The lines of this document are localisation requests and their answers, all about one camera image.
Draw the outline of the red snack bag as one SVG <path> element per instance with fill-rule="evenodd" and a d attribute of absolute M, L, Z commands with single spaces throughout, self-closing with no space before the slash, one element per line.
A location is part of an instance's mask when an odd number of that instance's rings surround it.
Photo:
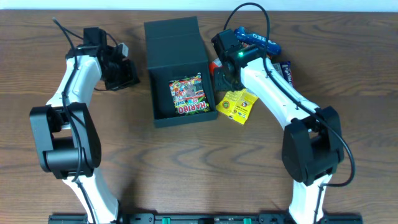
<path fill-rule="evenodd" d="M 219 58 L 216 58 L 216 59 L 214 59 L 214 61 L 212 61 L 209 64 L 210 75 L 213 75 L 214 74 L 214 69 L 219 68 L 219 67 L 222 67 L 222 63 L 221 63 Z"/>

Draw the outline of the yellow snack bag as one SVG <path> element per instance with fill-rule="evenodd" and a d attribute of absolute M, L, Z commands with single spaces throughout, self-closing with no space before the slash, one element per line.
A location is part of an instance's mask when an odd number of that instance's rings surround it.
<path fill-rule="evenodd" d="M 223 99 L 217 104 L 216 109 L 229 119 L 239 124 L 245 124 L 258 98 L 247 88 L 239 91 L 227 91 Z"/>

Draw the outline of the Haribo gummy candy bag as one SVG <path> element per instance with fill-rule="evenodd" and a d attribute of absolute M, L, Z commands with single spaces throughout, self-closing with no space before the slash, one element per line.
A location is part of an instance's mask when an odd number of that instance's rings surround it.
<path fill-rule="evenodd" d="M 175 114 L 188 116 L 210 112 L 210 104 L 203 89 L 201 73 L 169 81 Z"/>

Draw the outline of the blue Oreo cookie pack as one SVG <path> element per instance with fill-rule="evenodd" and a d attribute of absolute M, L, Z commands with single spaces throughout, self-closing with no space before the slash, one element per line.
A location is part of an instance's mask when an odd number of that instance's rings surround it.
<path fill-rule="evenodd" d="M 269 55 L 280 55 L 282 53 L 282 47 L 279 44 L 245 27 L 238 27 L 234 30 L 234 34 L 240 42 L 247 45 L 257 45 L 262 48 L 266 47 Z"/>

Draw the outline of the black cardboard gift box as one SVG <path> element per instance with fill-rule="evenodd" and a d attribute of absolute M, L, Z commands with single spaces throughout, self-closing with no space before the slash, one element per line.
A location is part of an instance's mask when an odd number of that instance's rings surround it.
<path fill-rule="evenodd" d="M 157 128 L 214 120 L 215 98 L 208 68 L 206 47 L 198 19 L 184 17 L 144 23 L 147 69 L 150 78 L 154 125 Z M 205 114 L 179 116 L 175 113 L 169 81 L 200 74 L 204 92 L 210 98 Z"/>

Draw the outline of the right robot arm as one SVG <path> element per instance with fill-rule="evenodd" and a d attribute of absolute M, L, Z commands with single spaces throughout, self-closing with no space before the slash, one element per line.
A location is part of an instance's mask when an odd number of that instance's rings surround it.
<path fill-rule="evenodd" d="M 338 113 L 303 97 L 263 49 L 243 47 L 232 30 L 216 34 L 211 43 L 222 64 L 214 72 L 216 89 L 252 91 L 284 130 L 282 162 L 294 180 L 290 216 L 295 223 L 318 223 L 323 218 L 324 190 L 344 159 Z"/>

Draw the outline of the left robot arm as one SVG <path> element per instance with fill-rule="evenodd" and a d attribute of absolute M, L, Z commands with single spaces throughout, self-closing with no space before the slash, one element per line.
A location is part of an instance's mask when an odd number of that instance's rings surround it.
<path fill-rule="evenodd" d="M 65 56 L 67 68 L 53 97 L 29 114 L 42 170 L 69 186 L 86 211 L 75 223 L 117 223 L 120 218 L 119 201 L 99 169 L 101 143 L 89 105 L 98 82 L 118 91 L 139 78 L 128 47 L 109 45 L 109 36 L 99 27 L 85 28 L 82 44 L 72 45 Z"/>

